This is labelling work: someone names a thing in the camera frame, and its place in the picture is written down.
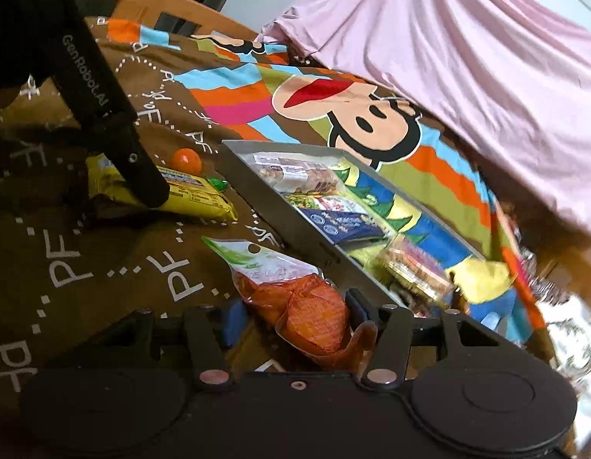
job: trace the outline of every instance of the metal screw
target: metal screw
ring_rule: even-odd
[[[305,390],[308,385],[304,381],[294,381],[291,383],[291,388],[294,390]]]
[[[372,369],[367,376],[368,380],[381,385],[388,385],[397,380],[397,374],[391,371],[391,369],[384,368]]]
[[[206,369],[199,376],[202,383],[206,385],[223,385],[229,381],[229,373],[223,369]]]

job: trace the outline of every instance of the snack wrapper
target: snack wrapper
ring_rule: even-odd
[[[351,336],[348,308],[319,269],[245,240],[203,240],[229,264],[242,300],[281,338],[323,368],[363,370],[376,324],[366,321]]]
[[[327,194],[344,187],[323,163],[287,158],[280,153],[255,153],[250,165],[279,193]]]
[[[89,197],[104,196],[114,202],[144,207],[129,191],[125,180],[103,154],[88,157]],[[238,214],[232,203],[201,177],[157,166],[170,185],[170,195],[158,210],[218,221],[234,221]]]
[[[395,236],[378,258],[404,288],[442,308],[450,306],[455,285],[438,261],[406,236]]]
[[[332,212],[357,212],[368,214],[367,209],[354,199],[341,195],[312,196],[304,194],[284,195],[285,200],[297,208],[312,210],[331,210]]]
[[[349,240],[381,239],[385,233],[367,214],[332,210],[300,209],[310,222],[333,243]]]

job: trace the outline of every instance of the green stripe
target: green stripe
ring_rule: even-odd
[[[329,117],[323,116],[320,119],[309,120],[308,123],[323,137],[323,139],[328,139],[328,137],[330,137],[331,121]]]
[[[192,39],[191,41],[195,41],[197,44],[197,49],[201,52],[210,52],[221,59],[227,58],[226,56],[220,55],[218,53],[215,44],[210,39]]]
[[[268,67],[257,67],[265,86],[271,94],[274,94],[278,87],[287,81],[292,75],[286,72],[277,71]]]
[[[479,210],[460,202],[433,174],[417,171],[408,161],[383,165],[379,174],[429,207],[468,242],[480,243],[475,248],[485,257],[496,260],[491,231],[480,222]]]

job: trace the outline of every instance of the bedsheet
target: bedsheet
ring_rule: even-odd
[[[533,0],[297,0],[262,29],[433,113],[591,234],[591,33]]]
[[[481,308],[503,309],[515,342],[545,360],[552,357],[544,320],[521,277],[514,237],[492,191],[442,125],[417,105],[356,76],[290,66],[284,45],[185,38],[104,17],[88,23],[137,110],[141,142],[157,164],[190,147],[202,158],[204,175],[220,176],[214,162],[223,139],[359,150],[469,247],[508,268],[514,288]],[[282,245],[233,190],[226,195],[238,221],[154,214],[88,225],[80,206],[85,151],[55,145],[73,130],[77,124],[50,81],[39,86],[30,78],[18,99],[0,111],[2,421],[15,420],[21,384],[35,368],[130,311],[150,307],[171,316],[188,305],[232,299],[237,293],[227,267],[201,236]],[[429,246],[446,242],[442,229],[387,199],[364,176],[345,179],[413,239]],[[446,265],[468,254],[451,255]],[[228,357],[236,371],[269,359],[287,369],[303,363],[254,322]],[[8,434],[1,430],[4,439]]]

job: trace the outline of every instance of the orange ball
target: orange ball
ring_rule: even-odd
[[[202,172],[202,161],[200,156],[191,148],[181,148],[172,155],[170,168],[181,173],[199,176]]]

